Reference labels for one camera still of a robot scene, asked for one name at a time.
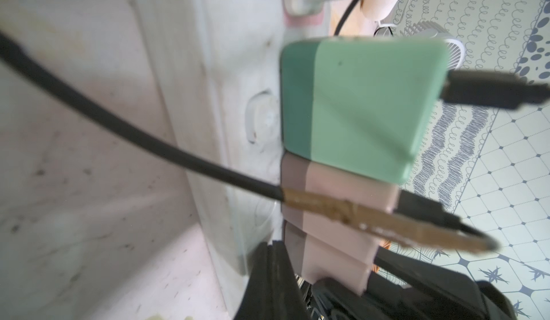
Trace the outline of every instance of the dirty white surface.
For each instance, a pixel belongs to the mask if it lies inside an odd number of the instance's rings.
[[[173,142],[131,0],[0,0],[0,29]],[[226,319],[185,173],[0,64],[0,313]]]

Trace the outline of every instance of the black wire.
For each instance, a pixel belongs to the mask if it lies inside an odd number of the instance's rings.
[[[380,28],[377,28],[377,29],[375,30],[375,33],[373,34],[373,36],[376,36],[376,34],[378,33],[378,31],[380,31],[382,28],[383,28],[383,26],[381,26]]]
[[[105,129],[125,138],[134,145],[141,147],[157,157],[176,165],[209,176],[210,178],[226,182],[242,189],[269,197],[274,200],[283,200],[283,191],[277,185],[257,180],[241,173],[229,170],[210,163],[192,154],[169,145],[132,124],[117,117],[98,104],[89,100],[72,87],[59,80],[30,59],[16,42],[0,32],[0,58],[22,76],[28,78],[35,85],[50,95],[68,105],[73,110],[85,115]]]
[[[336,26],[336,30],[334,30],[334,35],[338,36],[340,35],[340,31],[342,30],[342,27],[344,26],[345,21],[347,21],[347,18],[351,14],[351,11],[357,6],[357,3],[360,0],[352,0],[351,3],[347,6],[344,14],[342,15],[342,18],[340,18],[340,21],[338,22],[338,25]]]

